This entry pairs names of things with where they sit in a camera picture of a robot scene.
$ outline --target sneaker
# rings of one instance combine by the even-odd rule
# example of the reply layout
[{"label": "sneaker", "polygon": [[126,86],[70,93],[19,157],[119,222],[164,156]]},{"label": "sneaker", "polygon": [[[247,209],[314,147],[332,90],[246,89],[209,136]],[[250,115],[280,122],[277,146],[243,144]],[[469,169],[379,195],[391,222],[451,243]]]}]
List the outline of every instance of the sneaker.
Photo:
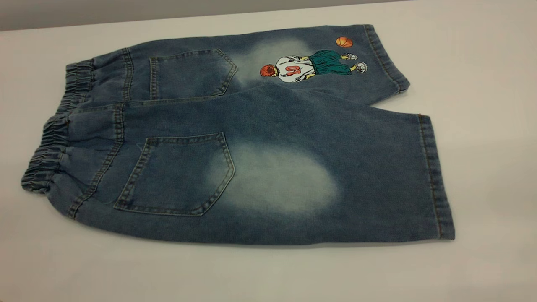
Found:
[{"label": "sneaker", "polygon": [[356,59],[358,59],[358,56],[355,55],[355,54],[343,54],[343,55],[347,57],[346,60],[356,60]]},{"label": "sneaker", "polygon": [[354,66],[356,66],[356,71],[358,71],[360,74],[363,74],[367,71],[367,65],[364,62],[356,63]]}]

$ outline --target red hair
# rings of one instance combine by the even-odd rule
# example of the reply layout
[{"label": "red hair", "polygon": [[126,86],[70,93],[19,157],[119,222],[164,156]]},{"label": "red hair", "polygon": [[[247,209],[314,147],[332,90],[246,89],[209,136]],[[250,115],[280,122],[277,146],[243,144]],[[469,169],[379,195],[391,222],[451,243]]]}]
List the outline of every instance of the red hair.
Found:
[{"label": "red hair", "polygon": [[272,76],[276,73],[276,66],[272,64],[265,65],[261,67],[259,73],[261,74],[261,76]]}]

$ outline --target blue denim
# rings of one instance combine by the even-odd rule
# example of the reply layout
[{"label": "blue denim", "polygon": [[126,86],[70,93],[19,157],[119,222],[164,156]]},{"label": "blue denim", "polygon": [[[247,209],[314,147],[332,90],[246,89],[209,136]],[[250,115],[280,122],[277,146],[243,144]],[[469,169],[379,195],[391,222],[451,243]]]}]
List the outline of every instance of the blue denim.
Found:
[{"label": "blue denim", "polygon": [[430,118],[368,106],[408,86],[371,25],[146,42],[67,66],[22,186],[157,240],[454,239]]}]

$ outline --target gray wall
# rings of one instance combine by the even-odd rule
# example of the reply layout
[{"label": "gray wall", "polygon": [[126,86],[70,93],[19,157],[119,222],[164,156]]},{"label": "gray wall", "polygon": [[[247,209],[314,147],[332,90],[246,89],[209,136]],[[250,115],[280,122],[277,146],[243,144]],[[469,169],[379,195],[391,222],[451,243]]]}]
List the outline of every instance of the gray wall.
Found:
[{"label": "gray wall", "polygon": [[56,27],[401,0],[2,0],[0,30]]}]

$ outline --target pocket stitching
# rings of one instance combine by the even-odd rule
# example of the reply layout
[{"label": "pocket stitching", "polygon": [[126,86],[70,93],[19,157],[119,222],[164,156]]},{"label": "pocket stitching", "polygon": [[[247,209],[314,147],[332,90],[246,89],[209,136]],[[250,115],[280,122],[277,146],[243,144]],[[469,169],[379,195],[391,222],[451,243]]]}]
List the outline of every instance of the pocket stitching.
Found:
[{"label": "pocket stitching", "polygon": [[[165,144],[172,143],[175,145],[190,145],[190,144],[195,144],[195,143],[204,143],[204,142],[213,141],[213,140],[219,142],[221,145],[223,156],[226,159],[226,162],[228,164],[228,171],[224,179],[222,180],[222,182],[218,185],[215,192],[209,197],[208,200],[203,202],[200,206],[194,209],[190,209],[189,213],[180,212],[179,210],[174,210],[174,209],[165,209],[165,208],[160,208],[160,207],[149,207],[149,206],[133,206],[133,205],[128,204],[129,200],[131,199],[133,188],[135,187],[135,184],[140,178],[140,176],[142,175],[143,170],[146,168],[150,155],[155,147],[163,143]],[[136,166],[134,167],[131,175],[129,176],[129,179],[127,180],[127,183],[125,187],[123,188],[118,200],[115,202],[114,208],[118,210],[138,212],[138,213],[169,214],[169,215],[177,215],[177,216],[202,216],[216,203],[216,201],[222,195],[227,185],[233,178],[234,174],[235,174],[235,165],[233,164],[233,160],[231,159],[229,148],[226,144],[226,138],[223,132],[212,133],[212,134],[207,134],[207,135],[186,136],[186,137],[161,136],[161,137],[146,138],[146,143],[144,144],[142,154],[140,154],[140,157],[136,163]]]},{"label": "pocket stitching", "polygon": [[150,57],[150,99],[151,100],[158,100],[158,60],[172,60],[176,57],[188,57],[193,55],[200,55],[200,54],[207,54],[207,53],[216,53],[219,56],[221,56],[228,64],[230,65],[229,72],[227,74],[227,77],[224,79],[223,83],[220,84],[219,87],[216,88],[216,91],[208,96],[201,96],[201,97],[215,97],[215,96],[221,96],[226,93],[229,87],[229,83],[231,82],[231,79],[237,73],[237,65],[233,63],[231,58],[225,54],[221,49],[214,48],[214,49],[206,49],[203,51],[191,51],[191,52],[185,52],[180,53],[176,55],[169,55],[169,56],[159,56],[159,57]]}]

